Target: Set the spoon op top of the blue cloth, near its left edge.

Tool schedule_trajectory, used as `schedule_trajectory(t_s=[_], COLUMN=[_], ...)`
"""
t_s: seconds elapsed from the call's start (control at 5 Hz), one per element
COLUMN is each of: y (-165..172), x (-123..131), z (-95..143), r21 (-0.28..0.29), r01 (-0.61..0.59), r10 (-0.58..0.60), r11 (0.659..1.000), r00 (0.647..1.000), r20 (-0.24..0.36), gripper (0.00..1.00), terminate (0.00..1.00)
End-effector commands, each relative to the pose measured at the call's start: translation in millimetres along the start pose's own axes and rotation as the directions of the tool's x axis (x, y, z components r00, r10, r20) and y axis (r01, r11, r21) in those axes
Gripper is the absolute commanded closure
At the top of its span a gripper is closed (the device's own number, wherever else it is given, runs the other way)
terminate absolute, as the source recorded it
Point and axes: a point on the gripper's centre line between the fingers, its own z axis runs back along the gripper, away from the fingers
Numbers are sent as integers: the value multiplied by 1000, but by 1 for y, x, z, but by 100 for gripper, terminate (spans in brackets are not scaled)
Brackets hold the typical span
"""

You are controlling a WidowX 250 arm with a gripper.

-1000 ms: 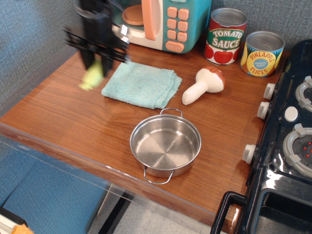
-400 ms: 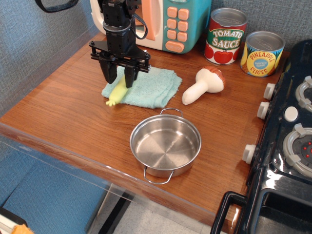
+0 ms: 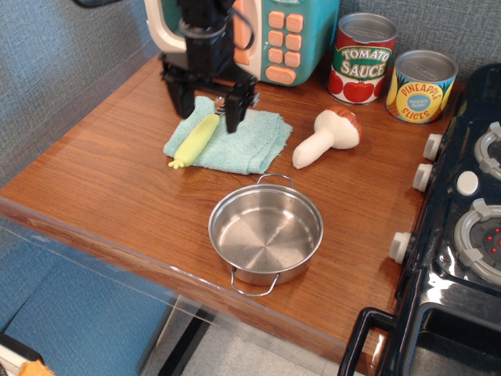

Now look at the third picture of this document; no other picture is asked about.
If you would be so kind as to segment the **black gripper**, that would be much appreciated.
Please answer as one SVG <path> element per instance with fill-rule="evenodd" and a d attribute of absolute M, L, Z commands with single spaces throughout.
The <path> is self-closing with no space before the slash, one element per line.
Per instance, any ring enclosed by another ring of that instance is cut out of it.
<path fill-rule="evenodd" d="M 228 94 L 225 97 L 227 133 L 234 133 L 248 107 L 255 107 L 259 93 L 257 79 L 233 59 L 231 27 L 197 29 L 182 25 L 176 36 L 167 26 L 158 27 L 158 44 L 163 51 L 164 80 L 178 115 L 187 119 L 195 109 L 194 91 Z"/>

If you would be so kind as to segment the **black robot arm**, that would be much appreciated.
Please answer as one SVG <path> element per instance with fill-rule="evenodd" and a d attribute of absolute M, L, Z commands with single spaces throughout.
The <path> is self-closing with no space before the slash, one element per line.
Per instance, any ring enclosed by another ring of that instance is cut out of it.
<path fill-rule="evenodd" d="M 222 96 L 227 132 L 234 133 L 255 102 L 258 79 L 234 61 L 233 1 L 180 1 L 179 31 L 186 51 L 161 53 L 163 79 L 178 115 L 195 109 L 195 91 Z"/>

